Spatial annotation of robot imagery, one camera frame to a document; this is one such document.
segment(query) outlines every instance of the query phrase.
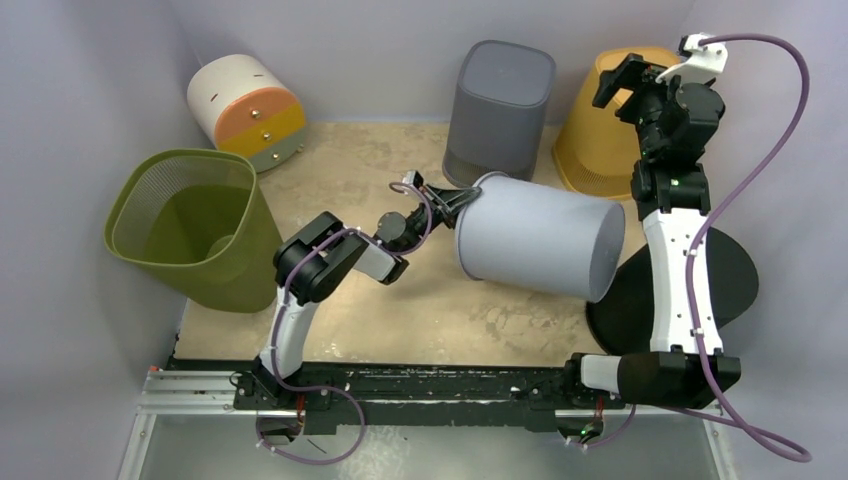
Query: wooden table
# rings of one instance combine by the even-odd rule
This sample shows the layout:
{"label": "wooden table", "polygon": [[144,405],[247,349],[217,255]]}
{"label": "wooden table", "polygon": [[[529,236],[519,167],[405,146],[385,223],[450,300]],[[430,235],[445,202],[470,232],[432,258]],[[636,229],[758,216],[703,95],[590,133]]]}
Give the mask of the wooden table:
{"label": "wooden table", "polygon": [[[563,188],[550,153],[558,131],[546,128],[533,181]],[[449,187],[441,173],[447,132],[446,124],[313,125],[305,151],[260,178],[283,238],[324,210],[369,233],[383,213],[412,211],[415,202],[387,184],[417,169],[428,183]],[[622,262],[645,243],[635,205],[624,207]],[[453,233],[435,230],[391,286],[351,273],[318,309],[305,359],[556,366],[572,352],[600,352],[584,301],[469,280],[457,264]],[[175,356],[252,359],[268,338],[272,314],[273,306],[245,315],[189,302]]]}

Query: green basket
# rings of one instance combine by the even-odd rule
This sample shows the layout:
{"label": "green basket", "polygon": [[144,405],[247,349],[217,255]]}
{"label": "green basket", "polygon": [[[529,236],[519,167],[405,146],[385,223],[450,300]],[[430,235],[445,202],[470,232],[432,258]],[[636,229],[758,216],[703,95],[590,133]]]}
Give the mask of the green basket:
{"label": "green basket", "polygon": [[116,257],[195,302],[258,312],[274,300],[283,240],[244,158],[169,150],[145,161],[121,191],[104,232]]}

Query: beige table surface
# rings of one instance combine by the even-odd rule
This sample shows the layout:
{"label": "beige table surface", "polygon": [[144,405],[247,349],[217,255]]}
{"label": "beige table surface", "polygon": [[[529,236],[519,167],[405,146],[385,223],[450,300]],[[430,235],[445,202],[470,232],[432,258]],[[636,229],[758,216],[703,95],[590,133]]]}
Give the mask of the beige table surface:
{"label": "beige table surface", "polygon": [[[558,130],[545,130],[533,181],[563,188],[550,153]],[[383,213],[406,215],[416,207],[387,187],[410,169],[450,187],[441,173],[447,132],[447,124],[313,125],[303,153],[261,175],[283,238],[324,210],[373,233]],[[624,206],[621,261],[645,243],[635,205]],[[435,230],[393,285],[352,272],[318,309],[305,359],[554,366],[572,352],[600,352],[584,301],[467,279],[453,233]],[[189,302],[175,356],[252,359],[268,338],[272,314],[273,306],[245,315]]]}

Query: robotic arm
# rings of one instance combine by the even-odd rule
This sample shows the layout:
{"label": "robotic arm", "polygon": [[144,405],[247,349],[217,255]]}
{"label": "robotic arm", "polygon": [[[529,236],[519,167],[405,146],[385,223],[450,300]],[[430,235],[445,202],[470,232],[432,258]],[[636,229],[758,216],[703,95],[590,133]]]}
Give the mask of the robotic arm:
{"label": "robotic arm", "polygon": [[[727,52],[721,43],[698,46],[706,37],[684,37],[680,54],[688,59],[669,68],[628,55],[615,70],[601,74],[592,102],[604,108],[619,89],[633,92],[616,116],[633,124],[639,138],[641,159],[630,185],[651,253],[654,326],[650,352],[575,354],[567,369],[577,385],[618,394],[627,403],[703,408],[714,400],[699,364],[696,333],[704,337],[722,391],[741,376],[739,359],[724,356],[713,320],[705,245],[688,250],[710,211],[707,178],[698,159],[724,114],[724,102],[710,86],[723,70]],[[695,255],[695,296],[705,317],[698,332],[692,328],[686,291],[690,255]]]}
{"label": "robotic arm", "polygon": [[274,255],[277,268],[276,319],[285,306],[276,345],[272,335],[259,354],[262,366],[273,371],[272,357],[283,378],[297,371],[303,363],[303,345],[320,303],[327,299],[351,270],[362,272],[374,280],[390,285],[400,278],[409,262],[402,255],[415,248],[429,230],[444,224],[454,228],[459,212],[480,195],[480,188],[444,190],[424,183],[417,171],[409,172],[403,183],[418,190],[428,205],[419,203],[409,215],[390,212],[380,219],[374,237],[347,235],[333,242],[302,265],[286,292],[286,280],[304,258],[328,236],[345,229],[341,220],[324,212],[290,238]]}

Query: gray floor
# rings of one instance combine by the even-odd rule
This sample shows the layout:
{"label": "gray floor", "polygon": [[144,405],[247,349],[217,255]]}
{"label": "gray floor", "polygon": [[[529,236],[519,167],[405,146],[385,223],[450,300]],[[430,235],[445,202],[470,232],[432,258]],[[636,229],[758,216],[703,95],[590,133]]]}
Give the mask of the gray floor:
{"label": "gray floor", "polygon": [[[608,418],[615,428],[623,417]],[[218,479],[717,479],[703,424],[680,415],[637,416],[627,433],[595,451],[562,445],[555,434],[521,428],[370,427],[349,459],[312,467],[257,449],[249,416],[160,416],[141,478]],[[289,451],[329,458],[356,429],[298,441]]]}

